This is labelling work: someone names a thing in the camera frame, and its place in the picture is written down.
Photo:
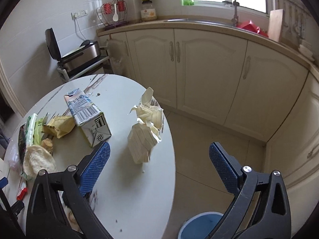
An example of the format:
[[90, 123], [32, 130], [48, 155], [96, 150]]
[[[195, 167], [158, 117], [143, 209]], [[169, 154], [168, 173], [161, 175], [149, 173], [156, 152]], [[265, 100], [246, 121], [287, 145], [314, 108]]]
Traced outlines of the blue trash bin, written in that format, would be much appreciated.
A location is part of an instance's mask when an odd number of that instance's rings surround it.
[[183, 223], [177, 238], [206, 238], [222, 217], [223, 214], [219, 212], [203, 212], [197, 214]]

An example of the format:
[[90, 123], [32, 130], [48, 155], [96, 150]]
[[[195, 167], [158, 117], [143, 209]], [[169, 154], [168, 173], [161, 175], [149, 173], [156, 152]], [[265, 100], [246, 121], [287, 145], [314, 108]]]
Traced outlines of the glass jar with yellow label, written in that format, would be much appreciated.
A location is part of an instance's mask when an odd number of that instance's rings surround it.
[[141, 20], [142, 22], [155, 21], [157, 19], [156, 9], [152, 0], [142, 0]]

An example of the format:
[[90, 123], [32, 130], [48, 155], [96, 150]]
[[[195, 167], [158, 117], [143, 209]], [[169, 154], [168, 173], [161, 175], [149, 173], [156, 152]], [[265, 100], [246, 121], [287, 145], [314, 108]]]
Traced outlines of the green white wrapper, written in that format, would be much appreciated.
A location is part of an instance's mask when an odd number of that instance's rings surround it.
[[40, 145], [42, 141], [43, 118], [38, 118], [36, 113], [33, 113], [27, 118], [25, 130], [26, 147], [32, 145]]

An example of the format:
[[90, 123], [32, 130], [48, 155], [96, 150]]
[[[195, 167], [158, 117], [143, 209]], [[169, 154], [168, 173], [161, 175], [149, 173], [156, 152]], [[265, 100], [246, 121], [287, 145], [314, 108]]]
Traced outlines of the blue white milk carton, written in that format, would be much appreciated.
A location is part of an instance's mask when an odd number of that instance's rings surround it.
[[64, 100], [91, 148], [112, 136], [104, 113], [81, 89], [65, 94]]

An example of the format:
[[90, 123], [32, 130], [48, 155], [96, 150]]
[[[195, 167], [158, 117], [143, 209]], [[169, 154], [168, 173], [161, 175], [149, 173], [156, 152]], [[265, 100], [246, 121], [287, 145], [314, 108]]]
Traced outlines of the red basin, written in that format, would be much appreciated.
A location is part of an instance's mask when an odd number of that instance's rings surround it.
[[259, 26], [255, 25], [252, 21], [245, 21], [243, 23], [239, 23], [238, 28], [246, 31], [250, 31], [261, 36], [268, 38], [269, 36], [265, 31], [263, 31]]

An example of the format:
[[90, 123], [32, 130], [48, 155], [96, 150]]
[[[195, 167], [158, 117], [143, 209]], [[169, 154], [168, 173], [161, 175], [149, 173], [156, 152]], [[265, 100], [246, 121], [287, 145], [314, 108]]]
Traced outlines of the wall power outlet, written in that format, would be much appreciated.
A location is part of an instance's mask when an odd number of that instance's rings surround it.
[[87, 15], [88, 15], [88, 10], [86, 10], [86, 9], [71, 13], [71, 17], [73, 20], [80, 18], [80, 17], [87, 16]]

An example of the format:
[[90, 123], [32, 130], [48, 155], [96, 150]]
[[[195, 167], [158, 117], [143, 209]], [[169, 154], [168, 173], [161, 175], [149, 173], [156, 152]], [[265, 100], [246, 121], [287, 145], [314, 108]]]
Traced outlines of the brown bread bun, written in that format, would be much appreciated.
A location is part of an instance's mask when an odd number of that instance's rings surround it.
[[53, 155], [53, 142], [51, 139], [46, 138], [41, 141], [40, 145], [46, 149], [51, 155]]

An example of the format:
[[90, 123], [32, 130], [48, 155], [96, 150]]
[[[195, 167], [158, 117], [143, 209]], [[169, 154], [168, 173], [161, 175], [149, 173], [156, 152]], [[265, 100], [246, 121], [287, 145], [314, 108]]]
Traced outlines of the open rice cooker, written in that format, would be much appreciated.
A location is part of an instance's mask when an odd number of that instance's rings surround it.
[[53, 28], [46, 29], [45, 41], [49, 54], [57, 62], [59, 68], [67, 72], [82, 69], [97, 62], [101, 56], [97, 41], [85, 40], [82, 44], [65, 55], [61, 55]]

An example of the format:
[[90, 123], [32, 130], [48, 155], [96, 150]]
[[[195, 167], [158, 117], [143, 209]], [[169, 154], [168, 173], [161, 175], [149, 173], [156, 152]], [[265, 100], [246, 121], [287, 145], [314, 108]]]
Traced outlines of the round marble table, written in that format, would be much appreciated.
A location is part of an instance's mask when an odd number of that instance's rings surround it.
[[161, 142], [145, 164], [134, 163], [128, 135], [136, 123], [133, 106], [145, 89], [115, 74], [97, 74], [65, 83], [29, 109], [29, 114], [61, 115], [68, 107], [64, 96], [84, 91], [104, 113], [111, 131], [111, 154], [94, 186], [92, 207], [114, 238], [162, 238], [169, 221], [175, 191], [175, 152], [169, 125], [164, 124]]

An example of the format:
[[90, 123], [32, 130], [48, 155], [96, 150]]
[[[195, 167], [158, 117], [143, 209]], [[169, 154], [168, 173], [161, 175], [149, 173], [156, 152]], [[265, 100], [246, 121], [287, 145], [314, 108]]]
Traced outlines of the red small object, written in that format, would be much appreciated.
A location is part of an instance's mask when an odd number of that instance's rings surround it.
[[28, 193], [28, 189], [27, 189], [26, 187], [20, 188], [20, 189], [18, 190], [16, 199], [17, 199], [18, 201], [22, 201], [27, 193]]

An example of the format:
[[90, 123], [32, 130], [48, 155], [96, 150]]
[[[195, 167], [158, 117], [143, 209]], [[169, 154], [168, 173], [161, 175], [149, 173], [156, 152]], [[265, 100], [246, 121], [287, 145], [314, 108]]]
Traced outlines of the wooden cutting board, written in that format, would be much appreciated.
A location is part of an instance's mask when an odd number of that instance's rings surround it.
[[282, 38], [283, 32], [283, 25], [284, 25], [284, 10], [277, 9], [272, 10], [269, 15], [269, 25], [268, 25], [268, 37], [280, 43]]

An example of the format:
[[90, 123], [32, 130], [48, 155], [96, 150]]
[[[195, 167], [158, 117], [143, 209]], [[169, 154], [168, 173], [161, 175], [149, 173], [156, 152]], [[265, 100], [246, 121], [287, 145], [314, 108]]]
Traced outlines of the yellow snack wrapper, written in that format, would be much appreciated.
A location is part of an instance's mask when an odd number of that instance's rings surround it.
[[55, 116], [43, 126], [43, 132], [60, 139], [69, 134], [75, 125], [76, 123], [72, 116]]

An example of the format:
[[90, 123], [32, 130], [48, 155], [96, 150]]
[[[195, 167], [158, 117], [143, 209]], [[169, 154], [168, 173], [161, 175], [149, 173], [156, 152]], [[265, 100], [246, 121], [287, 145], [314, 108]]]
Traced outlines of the white paper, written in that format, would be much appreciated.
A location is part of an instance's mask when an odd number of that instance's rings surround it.
[[130, 112], [135, 111], [137, 118], [144, 123], [151, 122], [158, 130], [163, 129], [164, 114], [158, 101], [153, 96], [154, 90], [148, 87], [142, 94], [140, 102], [135, 105]]
[[134, 124], [128, 135], [128, 149], [134, 163], [149, 162], [153, 148], [161, 141], [159, 130], [152, 122]]

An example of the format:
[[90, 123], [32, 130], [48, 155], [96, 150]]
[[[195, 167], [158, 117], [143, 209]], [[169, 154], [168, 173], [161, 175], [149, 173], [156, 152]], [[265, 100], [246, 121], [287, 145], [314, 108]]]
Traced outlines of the flat white bread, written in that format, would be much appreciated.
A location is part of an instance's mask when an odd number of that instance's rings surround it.
[[57, 171], [56, 162], [52, 155], [39, 145], [27, 147], [23, 160], [23, 171], [27, 179], [34, 179], [43, 169], [48, 173]]

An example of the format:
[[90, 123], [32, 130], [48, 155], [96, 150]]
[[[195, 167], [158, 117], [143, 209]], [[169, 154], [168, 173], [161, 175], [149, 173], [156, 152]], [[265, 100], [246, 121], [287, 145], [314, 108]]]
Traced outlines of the white rice spoon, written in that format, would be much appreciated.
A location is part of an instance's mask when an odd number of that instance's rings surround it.
[[114, 4], [114, 15], [112, 17], [112, 20], [114, 22], [118, 22], [118, 20], [119, 20], [119, 16], [118, 16], [118, 13], [117, 13], [117, 3]]

